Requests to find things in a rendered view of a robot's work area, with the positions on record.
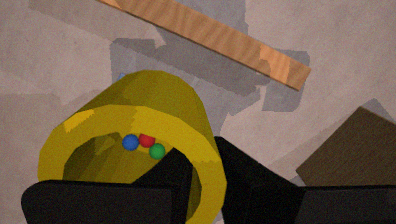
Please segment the red marble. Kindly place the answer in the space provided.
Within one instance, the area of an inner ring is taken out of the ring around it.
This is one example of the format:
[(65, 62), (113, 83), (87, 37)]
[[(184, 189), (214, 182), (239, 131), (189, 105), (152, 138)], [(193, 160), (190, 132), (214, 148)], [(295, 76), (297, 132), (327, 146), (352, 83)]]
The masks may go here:
[(155, 138), (147, 136), (147, 135), (144, 135), (144, 134), (140, 134), (139, 143), (144, 148), (150, 148), (150, 147), (152, 147), (154, 145)]

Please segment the green marble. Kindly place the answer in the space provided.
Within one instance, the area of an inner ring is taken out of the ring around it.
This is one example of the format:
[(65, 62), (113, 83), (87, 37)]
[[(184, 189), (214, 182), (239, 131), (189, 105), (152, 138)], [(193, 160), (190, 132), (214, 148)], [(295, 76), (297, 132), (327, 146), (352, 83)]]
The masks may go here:
[(165, 148), (162, 144), (155, 143), (149, 148), (149, 156), (154, 160), (159, 160), (165, 155)]

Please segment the brown rectangular bar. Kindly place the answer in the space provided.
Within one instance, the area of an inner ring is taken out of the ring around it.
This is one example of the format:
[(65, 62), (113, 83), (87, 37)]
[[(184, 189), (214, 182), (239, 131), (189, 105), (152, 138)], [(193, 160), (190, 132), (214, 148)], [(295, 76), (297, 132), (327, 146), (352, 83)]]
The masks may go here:
[(307, 65), (175, 0), (95, 0), (165, 29), (300, 92)]

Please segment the blue ball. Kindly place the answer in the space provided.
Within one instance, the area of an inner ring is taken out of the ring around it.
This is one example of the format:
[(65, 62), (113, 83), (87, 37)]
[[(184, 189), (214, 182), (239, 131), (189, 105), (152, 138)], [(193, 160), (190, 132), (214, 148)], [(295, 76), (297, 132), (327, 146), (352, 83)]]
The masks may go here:
[(122, 145), (127, 150), (135, 151), (140, 145), (139, 138), (136, 135), (129, 134), (123, 138)]

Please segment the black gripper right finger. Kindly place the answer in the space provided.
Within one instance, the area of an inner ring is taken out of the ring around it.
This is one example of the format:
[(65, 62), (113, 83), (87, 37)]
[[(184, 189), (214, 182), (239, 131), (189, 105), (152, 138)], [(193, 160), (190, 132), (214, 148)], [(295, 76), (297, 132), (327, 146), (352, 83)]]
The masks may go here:
[(317, 224), (396, 219), (396, 186), (298, 186), (214, 137), (227, 180), (224, 224)]

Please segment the yellow cup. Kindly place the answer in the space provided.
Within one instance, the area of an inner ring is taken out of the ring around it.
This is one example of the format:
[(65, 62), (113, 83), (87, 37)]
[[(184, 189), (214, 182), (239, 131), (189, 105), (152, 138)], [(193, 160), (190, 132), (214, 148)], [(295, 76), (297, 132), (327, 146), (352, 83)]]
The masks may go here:
[(212, 224), (227, 188), (222, 160), (194, 88), (162, 70), (125, 75), (57, 125), (40, 150), (39, 182), (133, 183), (162, 158), (141, 145), (125, 149), (129, 134), (155, 138), (165, 155), (174, 147), (187, 157), (193, 172), (185, 224)]

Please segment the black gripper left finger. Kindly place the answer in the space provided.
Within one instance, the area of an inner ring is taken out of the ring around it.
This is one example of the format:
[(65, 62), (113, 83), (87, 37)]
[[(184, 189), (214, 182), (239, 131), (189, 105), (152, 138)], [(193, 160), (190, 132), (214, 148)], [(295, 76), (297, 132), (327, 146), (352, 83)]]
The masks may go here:
[(42, 180), (21, 207), (27, 224), (185, 224), (192, 172), (173, 147), (133, 183)]

